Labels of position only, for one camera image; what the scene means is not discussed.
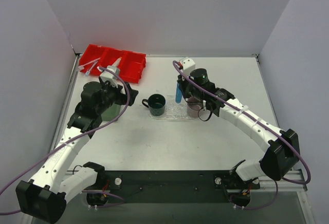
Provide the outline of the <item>clear textured holder box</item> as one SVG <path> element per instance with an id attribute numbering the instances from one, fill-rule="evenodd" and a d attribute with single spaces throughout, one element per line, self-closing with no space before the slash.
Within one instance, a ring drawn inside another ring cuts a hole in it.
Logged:
<path id="1" fill-rule="evenodd" d="M 187 114 L 187 103 L 182 101 L 177 104 L 174 95 L 166 97 L 166 108 L 164 114 Z"/>

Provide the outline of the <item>white toothpaste tube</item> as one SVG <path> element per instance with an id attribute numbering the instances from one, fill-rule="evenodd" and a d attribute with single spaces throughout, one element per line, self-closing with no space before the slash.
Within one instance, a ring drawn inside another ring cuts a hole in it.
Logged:
<path id="1" fill-rule="evenodd" d="M 112 64 L 112 66 L 113 66 L 113 67 L 118 67 L 119 64 L 120 64 L 121 59 L 122 59 L 122 57 L 119 57 L 119 58 L 118 58 L 118 59 Z"/>

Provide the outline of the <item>dark green mug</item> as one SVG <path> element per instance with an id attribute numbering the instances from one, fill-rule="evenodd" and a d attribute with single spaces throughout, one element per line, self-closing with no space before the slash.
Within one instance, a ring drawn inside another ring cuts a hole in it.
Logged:
<path id="1" fill-rule="evenodd" d="M 165 112 L 166 99 L 163 95 L 153 94 L 148 99 L 143 99 L 142 105 L 149 110 L 151 115 L 161 116 Z"/>

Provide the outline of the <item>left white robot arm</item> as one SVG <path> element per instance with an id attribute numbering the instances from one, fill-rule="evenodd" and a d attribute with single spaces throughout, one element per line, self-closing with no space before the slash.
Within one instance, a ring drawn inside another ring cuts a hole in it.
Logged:
<path id="1" fill-rule="evenodd" d="M 47 223 L 56 223 L 67 203 L 88 186 L 99 189 L 105 184 L 100 165 L 88 167 L 64 180 L 69 166 L 81 148 L 101 127 L 102 114 L 112 105 L 132 106 L 138 91 L 129 83 L 112 86 L 109 81 L 88 82 L 81 100 L 69 119 L 61 141 L 29 181 L 20 181 L 15 189 L 21 212 Z"/>

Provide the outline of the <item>blue toothpaste tube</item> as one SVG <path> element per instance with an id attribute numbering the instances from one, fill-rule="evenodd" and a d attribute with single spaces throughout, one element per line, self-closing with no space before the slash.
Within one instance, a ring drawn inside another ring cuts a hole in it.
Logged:
<path id="1" fill-rule="evenodd" d="M 179 88 L 179 84 L 177 83 L 176 85 L 176 93 L 175 93 L 175 102 L 177 104 L 181 103 L 181 99 L 182 99 L 182 93 L 181 90 Z"/>

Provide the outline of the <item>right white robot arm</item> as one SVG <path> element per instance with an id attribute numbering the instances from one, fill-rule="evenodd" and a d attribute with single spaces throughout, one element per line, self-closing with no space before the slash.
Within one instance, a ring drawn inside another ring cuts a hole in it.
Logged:
<path id="1" fill-rule="evenodd" d="M 188 79 L 179 75 L 177 83 L 184 99 L 196 98 L 206 110 L 236 126 L 264 152 L 262 158 L 242 160 L 232 168 L 240 180 L 267 176 L 278 181 L 299 161 L 296 132 L 284 131 L 256 116 L 232 93 L 210 82 L 204 68 L 193 70 Z"/>

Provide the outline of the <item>purple ceramic mug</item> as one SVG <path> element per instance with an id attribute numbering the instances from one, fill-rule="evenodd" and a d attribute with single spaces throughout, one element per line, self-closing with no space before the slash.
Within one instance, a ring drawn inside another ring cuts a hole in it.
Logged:
<path id="1" fill-rule="evenodd" d="M 191 118 L 201 118 L 205 114 L 203 103 L 194 97 L 187 100 L 187 114 Z"/>

